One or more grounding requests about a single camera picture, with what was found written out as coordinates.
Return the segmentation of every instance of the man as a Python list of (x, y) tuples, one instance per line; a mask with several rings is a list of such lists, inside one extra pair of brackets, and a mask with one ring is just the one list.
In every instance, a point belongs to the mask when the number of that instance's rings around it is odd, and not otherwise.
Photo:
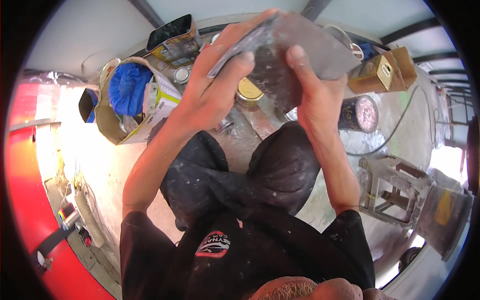
[[(291, 47), (286, 59), (303, 87), (299, 122), (265, 139), (247, 174), (228, 171), (206, 132), (231, 110), (253, 53), (233, 57), (215, 79), (207, 73), (274, 11), (227, 26), (200, 53), (182, 100), (133, 166), (123, 190), (124, 299), (363, 299), (374, 287), (359, 184), (337, 130), (345, 76), (319, 80), (303, 49)], [(323, 234), (294, 217), (320, 166), (337, 215)], [(146, 215), (159, 187), (186, 230), (178, 247)]]

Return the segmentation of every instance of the black t-shirt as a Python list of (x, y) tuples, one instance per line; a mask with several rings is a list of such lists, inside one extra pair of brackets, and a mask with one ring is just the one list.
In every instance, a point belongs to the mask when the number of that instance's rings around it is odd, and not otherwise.
[(131, 212), (121, 225), (120, 262), (123, 299), (248, 299), (282, 276), (375, 284), (353, 210), (323, 233), (267, 205), (227, 210), (187, 230), (178, 247), (144, 213)]

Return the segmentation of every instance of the blue rag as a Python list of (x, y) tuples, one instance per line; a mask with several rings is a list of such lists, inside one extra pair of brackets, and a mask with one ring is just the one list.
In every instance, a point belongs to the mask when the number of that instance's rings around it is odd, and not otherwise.
[(145, 85), (153, 73), (144, 65), (129, 62), (115, 70), (108, 87), (113, 110), (119, 115), (136, 116), (142, 112)]

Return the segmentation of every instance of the blue cloth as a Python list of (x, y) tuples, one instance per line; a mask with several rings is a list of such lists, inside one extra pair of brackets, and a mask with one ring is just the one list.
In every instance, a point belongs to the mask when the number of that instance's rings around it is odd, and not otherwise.
[(110, 80), (108, 97), (119, 115), (136, 116), (142, 112), (145, 85), (153, 73), (144, 65), (129, 62), (119, 65)]
[(369, 43), (361, 43), (358, 44), (360, 49), (363, 51), (364, 59), (363, 61), (367, 61), (377, 55), (377, 51), (373, 50), (372, 46)]

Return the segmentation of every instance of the hand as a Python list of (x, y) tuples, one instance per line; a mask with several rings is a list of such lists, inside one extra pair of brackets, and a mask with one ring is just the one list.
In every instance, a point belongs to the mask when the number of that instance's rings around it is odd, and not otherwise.
[(233, 107), (240, 80), (253, 71), (254, 55), (243, 52), (230, 59), (215, 79), (206, 76), (231, 46), (274, 12), (267, 10), (248, 21), (230, 24), (214, 44), (205, 45), (193, 65), (185, 93), (169, 117), (171, 121), (186, 125), (192, 133), (212, 129), (220, 123)]
[(303, 88), (301, 105), (297, 109), (300, 125), (307, 133), (338, 133), (338, 118), (342, 107), (347, 76), (337, 80), (320, 80), (313, 72), (308, 56), (299, 45), (287, 51), (287, 63)]

